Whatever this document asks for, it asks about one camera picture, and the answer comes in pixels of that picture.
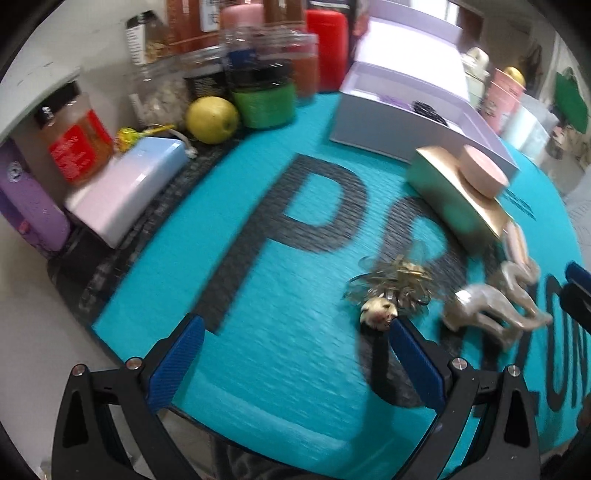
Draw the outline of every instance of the jar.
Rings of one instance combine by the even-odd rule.
[[[166,13],[173,53],[213,47],[219,42],[219,0],[167,0]]]
[[[275,60],[233,70],[234,103],[249,128],[272,128],[290,122],[296,112],[296,89],[289,60]]]
[[[306,29],[304,0],[263,0],[265,25],[287,27],[293,30]]]
[[[183,78],[189,93],[189,101],[217,96],[230,98],[228,81],[223,68],[225,46],[215,46],[192,51],[180,57]]]
[[[131,61],[136,65],[170,56],[167,29],[151,10],[130,18],[125,24],[125,34]]]
[[[113,155],[113,139],[76,82],[52,93],[34,117],[53,160],[72,185],[89,180]]]
[[[288,59],[300,100],[310,100],[318,92],[318,35],[290,31],[261,37],[256,45],[260,60]]]
[[[144,65],[132,76],[134,90],[129,97],[139,123],[183,128],[190,101],[178,57]]]
[[[260,27],[265,22],[261,0],[221,0],[220,28]]]
[[[241,27],[226,30],[223,35],[228,51],[226,61],[229,69],[243,69],[256,63],[256,39],[259,28]]]

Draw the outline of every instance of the screw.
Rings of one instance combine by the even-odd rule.
[[[72,369],[72,375],[75,377],[81,376],[86,371],[86,365],[78,364]]]
[[[133,356],[125,362],[125,366],[130,370],[137,370],[142,366],[142,359],[138,356]]]
[[[465,370],[468,367],[468,362],[466,362],[463,358],[454,358],[452,360],[453,368],[458,370]]]
[[[507,371],[509,372],[509,375],[512,377],[518,377],[519,375],[521,375],[521,370],[519,370],[519,367],[517,365],[509,365],[507,367]]]

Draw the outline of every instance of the green jar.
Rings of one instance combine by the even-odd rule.
[[[273,128],[296,115],[296,87],[289,60],[273,60],[233,70],[234,103],[248,128]]]

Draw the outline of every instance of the black lid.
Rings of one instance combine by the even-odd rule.
[[[263,61],[252,67],[232,70],[232,81],[236,86],[277,82],[290,76],[291,62],[284,59]]]
[[[158,17],[156,16],[156,14],[152,10],[148,10],[146,12],[140,13],[139,15],[136,15],[135,17],[131,17],[125,23],[125,28],[134,28],[157,19]]]
[[[43,128],[63,106],[70,103],[78,95],[80,95],[78,84],[76,82],[70,82],[43,100],[35,110],[34,115],[39,127]]]

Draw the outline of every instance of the red label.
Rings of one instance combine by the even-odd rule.
[[[95,151],[80,125],[74,125],[51,144],[49,152],[68,181],[75,181],[84,175],[96,160]]]
[[[109,135],[108,131],[105,130],[105,127],[103,127],[103,124],[100,123],[100,120],[96,116],[95,111],[89,110],[88,113],[86,114],[86,117],[87,117],[88,121],[90,122],[90,124],[92,125],[92,128],[95,129],[96,134],[101,138],[101,140],[103,142],[105,142],[107,145],[112,145],[113,139]]]

